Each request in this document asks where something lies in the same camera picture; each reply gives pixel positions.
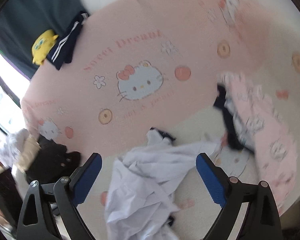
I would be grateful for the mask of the navy white-striped folded garment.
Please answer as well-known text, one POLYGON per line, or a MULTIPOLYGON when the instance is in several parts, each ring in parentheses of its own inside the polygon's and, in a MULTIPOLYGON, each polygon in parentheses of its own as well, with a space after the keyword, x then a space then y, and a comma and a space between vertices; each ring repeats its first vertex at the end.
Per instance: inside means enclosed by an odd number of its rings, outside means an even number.
POLYGON ((63 36, 57 38, 56 44, 47 54, 46 59, 60 70, 63 64, 72 62, 77 38, 83 28, 83 24, 89 17, 86 11, 80 11, 71 21, 63 36))

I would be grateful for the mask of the white cream clothes heap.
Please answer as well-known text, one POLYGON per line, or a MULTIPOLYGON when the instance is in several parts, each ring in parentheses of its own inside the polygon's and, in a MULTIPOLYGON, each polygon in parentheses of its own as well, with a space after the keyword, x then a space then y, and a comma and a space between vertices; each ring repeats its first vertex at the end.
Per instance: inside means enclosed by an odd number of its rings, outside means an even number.
POLYGON ((25 173, 40 150, 37 139, 27 129, 21 129, 0 142, 0 162, 10 168, 15 165, 20 172, 25 173))

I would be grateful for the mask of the yellow plush toy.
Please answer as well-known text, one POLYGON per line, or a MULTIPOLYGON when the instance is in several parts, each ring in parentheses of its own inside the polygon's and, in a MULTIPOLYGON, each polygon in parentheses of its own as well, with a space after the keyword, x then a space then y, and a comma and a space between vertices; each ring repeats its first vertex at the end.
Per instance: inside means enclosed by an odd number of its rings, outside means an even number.
POLYGON ((32 46, 32 63, 41 66, 44 63, 48 53, 56 44, 58 35, 52 29, 43 32, 32 46))

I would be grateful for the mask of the pink cream Hello Kitty blanket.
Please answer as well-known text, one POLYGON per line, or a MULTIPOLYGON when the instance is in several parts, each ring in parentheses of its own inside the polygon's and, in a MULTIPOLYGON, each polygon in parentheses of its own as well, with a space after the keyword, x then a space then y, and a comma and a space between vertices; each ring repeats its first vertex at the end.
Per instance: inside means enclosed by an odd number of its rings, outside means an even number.
MULTIPOLYGON (((261 85, 295 140, 296 180, 283 214, 300 198, 300 12, 291 0, 117 0, 85 21, 71 63, 39 67, 21 102, 29 132, 79 152, 82 162, 102 157, 77 207, 96 239, 108 239, 113 162, 146 146, 151 128, 169 133, 174 146, 219 143, 210 155, 216 165, 244 183, 261 181, 255 154, 230 148, 213 107, 225 72, 261 85)), ((221 209, 196 163, 174 203, 178 239, 204 236, 221 209)))

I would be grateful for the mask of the navy garment under pajama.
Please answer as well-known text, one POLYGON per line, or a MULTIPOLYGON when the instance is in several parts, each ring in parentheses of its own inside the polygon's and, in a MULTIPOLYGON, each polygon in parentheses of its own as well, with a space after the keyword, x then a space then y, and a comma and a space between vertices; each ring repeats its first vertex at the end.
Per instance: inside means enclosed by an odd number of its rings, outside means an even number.
POLYGON ((213 107, 220 110, 223 116, 223 122, 226 128, 226 142, 231 149, 234 150, 247 150, 248 152, 254 154, 254 150, 250 146, 244 146, 238 139, 238 135, 235 130, 233 115, 225 107, 226 102, 226 89, 223 85, 217 85, 218 95, 215 99, 213 107))

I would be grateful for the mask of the white shirt navy trim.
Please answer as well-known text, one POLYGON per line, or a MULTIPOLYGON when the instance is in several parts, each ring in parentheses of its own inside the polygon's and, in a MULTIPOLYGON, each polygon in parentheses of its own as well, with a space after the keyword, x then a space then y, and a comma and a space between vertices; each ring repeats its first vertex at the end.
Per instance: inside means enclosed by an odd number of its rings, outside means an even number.
POLYGON ((147 145, 113 162, 104 217, 108 239, 177 239, 168 224, 179 211, 174 193, 200 153, 212 155, 219 143, 174 146, 169 133, 151 128, 147 145))

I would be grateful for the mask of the dark teal curtain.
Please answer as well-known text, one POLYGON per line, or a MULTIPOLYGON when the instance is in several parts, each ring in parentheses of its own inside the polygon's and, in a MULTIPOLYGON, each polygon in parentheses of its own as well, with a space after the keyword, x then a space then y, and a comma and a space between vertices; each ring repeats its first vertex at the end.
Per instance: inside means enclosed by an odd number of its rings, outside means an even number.
POLYGON ((31 79, 38 69, 31 48, 48 29, 62 36, 85 7, 80 0, 8 0, 0 11, 0 52, 31 79))

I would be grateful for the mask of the pink cartoon print pajama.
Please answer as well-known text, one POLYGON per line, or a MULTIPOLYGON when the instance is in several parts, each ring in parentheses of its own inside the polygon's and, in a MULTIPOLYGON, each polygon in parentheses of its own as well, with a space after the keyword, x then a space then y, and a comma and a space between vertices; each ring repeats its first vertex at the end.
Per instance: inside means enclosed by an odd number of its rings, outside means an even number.
POLYGON ((261 85, 231 72, 222 73, 218 79, 226 88, 227 107, 236 117, 238 137, 252 140, 259 179, 270 185, 281 208, 296 180, 298 154, 289 127, 261 85))

